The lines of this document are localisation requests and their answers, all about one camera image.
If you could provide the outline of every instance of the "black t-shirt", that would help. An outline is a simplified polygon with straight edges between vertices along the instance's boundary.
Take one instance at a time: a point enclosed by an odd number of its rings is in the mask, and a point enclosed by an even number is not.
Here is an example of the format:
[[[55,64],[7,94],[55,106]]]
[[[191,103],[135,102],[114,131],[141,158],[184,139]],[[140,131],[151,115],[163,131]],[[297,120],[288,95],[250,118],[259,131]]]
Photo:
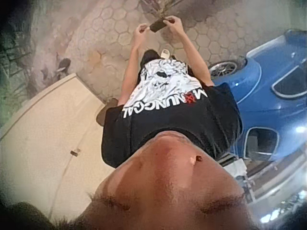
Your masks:
[[[200,84],[187,74],[184,63],[175,60],[146,64],[128,102],[107,110],[102,158],[116,168],[167,130],[184,134],[214,159],[223,155],[242,130],[228,84]]]

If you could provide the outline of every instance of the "red logo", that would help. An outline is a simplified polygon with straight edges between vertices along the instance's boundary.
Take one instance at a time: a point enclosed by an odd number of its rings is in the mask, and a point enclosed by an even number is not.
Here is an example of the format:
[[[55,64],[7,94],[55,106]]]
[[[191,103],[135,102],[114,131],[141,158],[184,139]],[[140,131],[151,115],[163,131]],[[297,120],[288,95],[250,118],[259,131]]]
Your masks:
[[[188,92],[184,95],[186,102],[187,103],[195,103],[196,102],[196,98],[194,96],[194,94],[192,94],[191,92]]]

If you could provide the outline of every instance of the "smartphone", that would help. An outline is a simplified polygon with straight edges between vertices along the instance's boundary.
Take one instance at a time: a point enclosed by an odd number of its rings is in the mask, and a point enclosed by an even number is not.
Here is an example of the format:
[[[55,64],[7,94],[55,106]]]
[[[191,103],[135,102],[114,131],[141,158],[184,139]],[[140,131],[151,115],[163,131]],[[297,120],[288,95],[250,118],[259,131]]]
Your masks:
[[[163,22],[164,18],[159,19],[149,26],[150,30],[154,33],[166,27],[166,24]]]

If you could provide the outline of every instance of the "shoe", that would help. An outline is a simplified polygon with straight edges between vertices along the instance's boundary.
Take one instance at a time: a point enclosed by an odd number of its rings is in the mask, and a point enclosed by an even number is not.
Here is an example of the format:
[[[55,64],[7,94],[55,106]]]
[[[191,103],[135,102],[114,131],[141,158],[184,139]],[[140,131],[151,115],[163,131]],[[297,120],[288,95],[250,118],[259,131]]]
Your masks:
[[[162,50],[161,58],[169,59],[169,57],[170,57],[169,51],[167,49]]]

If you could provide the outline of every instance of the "blue car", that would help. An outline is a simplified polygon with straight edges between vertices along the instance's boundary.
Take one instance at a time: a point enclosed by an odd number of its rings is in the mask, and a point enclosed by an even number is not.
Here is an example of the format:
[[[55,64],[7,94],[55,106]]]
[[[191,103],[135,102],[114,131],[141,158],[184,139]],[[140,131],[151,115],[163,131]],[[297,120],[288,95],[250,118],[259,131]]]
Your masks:
[[[307,140],[307,33],[289,30],[242,60],[209,67],[227,82],[242,116],[243,133],[230,148],[240,158],[275,161]]]

